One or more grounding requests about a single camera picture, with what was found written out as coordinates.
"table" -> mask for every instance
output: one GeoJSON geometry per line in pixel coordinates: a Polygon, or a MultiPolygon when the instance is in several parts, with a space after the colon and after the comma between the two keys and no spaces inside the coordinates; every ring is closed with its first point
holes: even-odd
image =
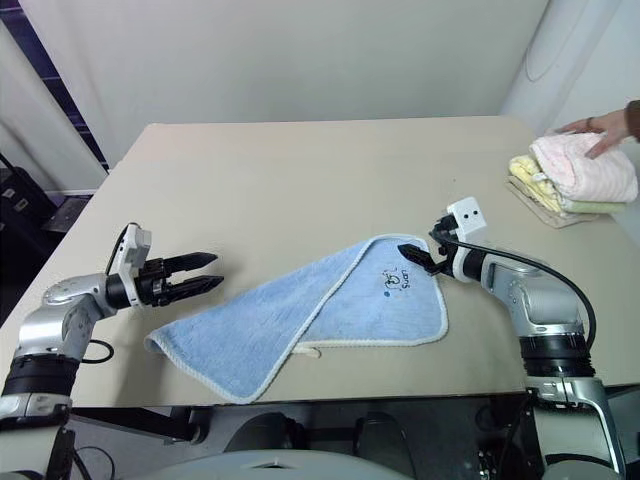
{"type": "MultiPolygon", "coordinates": [[[[94,338],[116,355],[80,367],[74,406],[220,403],[146,352],[144,336],[373,235],[426,237],[449,203],[473,195],[490,242],[548,261],[590,297],[599,319],[593,363],[604,383],[639,382],[640,249],[609,217],[547,227],[504,187],[508,160],[532,139],[506,117],[150,125],[0,330],[0,371],[43,291],[103,270],[122,227],[136,221],[153,232],[150,258],[211,251],[221,258],[203,273],[226,280],[207,295],[99,322],[94,338]]],[[[506,311],[478,285],[439,282],[450,324],[441,341],[294,355],[260,401],[520,391],[524,372],[506,311]]]]}

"folded towel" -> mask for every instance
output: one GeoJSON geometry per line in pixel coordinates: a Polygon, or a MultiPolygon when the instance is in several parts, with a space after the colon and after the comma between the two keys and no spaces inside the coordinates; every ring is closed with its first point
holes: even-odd
{"type": "Polygon", "coordinates": [[[564,228],[575,223],[590,222],[598,218],[598,215],[592,214],[553,212],[542,206],[542,204],[540,204],[537,198],[533,195],[532,190],[528,185],[520,181],[518,177],[510,175],[507,177],[507,180],[507,189],[518,197],[518,199],[520,199],[520,201],[524,203],[527,208],[536,215],[536,217],[550,227],[564,228]]]}
{"type": "Polygon", "coordinates": [[[563,197],[553,183],[542,172],[538,162],[531,155],[520,155],[509,162],[509,171],[522,185],[514,183],[519,189],[535,199],[547,210],[562,215],[566,213],[619,213],[626,204],[620,202],[579,202],[563,197]]]}
{"type": "Polygon", "coordinates": [[[620,202],[578,202],[560,196],[562,210],[569,213],[620,213],[627,207],[620,202]]]}
{"type": "Polygon", "coordinates": [[[635,200],[638,180],[627,156],[612,148],[595,159],[586,152],[600,140],[595,133],[540,137],[531,145],[543,172],[567,199],[588,202],[635,200]]]}
{"type": "Polygon", "coordinates": [[[512,158],[509,162],[509,171],[525,184],[533,198],[544,207],[552,212],[562,212],[556,188],[550,180],[540,177],[542,170],[534,158],[530,155],[512,158]]]}
{"type": "Polygon", "coordinates": [[[374,237],[155,330],[145,346],[219,395],[249,403],[300,339],[307,347],[436,341],[447,330],[442,294],[434,277],[400,255],[403,243],[427,248],[409,235],[374,237]]]}

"black cable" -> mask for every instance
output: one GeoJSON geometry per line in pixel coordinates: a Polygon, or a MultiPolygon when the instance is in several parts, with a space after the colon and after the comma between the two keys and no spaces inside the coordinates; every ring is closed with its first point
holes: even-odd
{"type": "Polygon", "coordinates": [[[96,358],[95,360],[90,359],[90,358],[83,358],[82,359],[82,363],[88,363],[90,365],[97,365],[98,363],[108,362],[109,360],[111,360],[113,358],[113,354],[115,353],[115,350],[113,349],[111,344],[109,344],[108,342],[105,342],[104,340],[96,340],[96,339],[92,338],[91,340],[89,340],[89,343],[95,343],[97,345],[102,345],[104,348],[107,349],[108,353],[104,357],[96,358]]]}
{"type": "Polygon", "coordinates": [[[118,253],[118,248],[120,248],[120,242],[122,242],[122,239],[124,238],[124,234],[127,233],[127,227],[129,225],[138,225],[138,224],[137,223],[129,223],[129,224],[127,224],[127,226],[124,227],[122,229],[122,231],[120,232],[120,235],[118,235],[118,239],[116,240],[116,244],[113,246],[113,250],[111,251],[111,257],[109,257],[109,262],[107,263],[107,268],[104,271],[104,273],[106,273],[107,275],[109,275],[109,272],[111,271],[111,267],[113,265],[113,260],[116,258],[116,253],[118,253]]]}
{"type": "Polygon", "coordinates": [[[93,445],[89,445],[87,447],[82,447],[76,450],[76,454],[78,454],[78,452],[81,452],[82,450],[97,450],[98,452],[102,453],[105,457],[107,457],[107,460],[109,460],[109,463],[111,464],[111,474],[109,475],[109,480],[115,480],[116,478],[116,462],[113,461],[113,457],[111,455],[109,455],[109,453],[106,450],[103,450],[100,447],[94,447],[93,445]]]}
{"type": "Polygon", "coordinates": [[[80,458],[80,455],[78,455],[77,450],[73,451],[73,461],[76,464],[76,467],[78,467],[78,470],[80,471],[80,476],[83,478],[83,480],[92,480],[91,475],[89,474],[89,470],[87,469],[87,466],[84,464],[84,462],[80,458]]]}
{"type": "Polygon", "coordinates": [[[500,452],[500,459],[498,460],[498,471],[496,474],[496,480],[502,479],[502,472],[504,470],[504,462],[507,459],[507,452],[509,451],[509,447],[513,443],[513,439],[516,436],[516,432],[518,431],[518,427],[520,426],[520,418],[524,413],[525,409],[529,405],[529,397],[525,398],[524,401],[518,407],[518,413],[516,414],[516,418],[513,419],[513,423],[509,426],[509,430],[507,430],[507,436],[504,440],[504,447],[502,447],[502,451],[500,452]]]}
{"type": "Polygon", "coordinates": [[[515,260],[517,262],[526,263],[527,265],[531,265],[532,267],[538,268],[543,272],[546,272],[549,275],[556,277],[558,280],[566,284],[569,288],[571,288],[571,290],[575,292],[575,294],[578,296],[578,298],[584,305],[584,308],[587,310],[587,317],[589,319],[589,334],[587,336],[587,348],[591,350],[591,346],[593,345],[593,342],[596,339],[596,312],[593,310],[593,306],[591,305],[591,302],[589,301],[587,296],[584,294],[582,290],[580,290],[580,287],[578,287],[575,283],[573,283],[567,277],[562,275],[560,272],[558,272],[557,270],[554,270],[551,267],[548,267],[543,263],[536,262],[535,260],[532,260],[530,258],[522,257],[520,255],[516,255],[515,253],[503,252],[502,250],[495,250],[493,248],[474,245],[473,243],[461,242],[451,237],[451,235],[443,234],[436,230],[431,232],[431,236],[442,244],[450,243],[452,245],[456,245],[457,247],[468,248],[470,250],[478,250],[480,252],[488,253],[491,255],[510,258],[511,260],[515,260]]]}

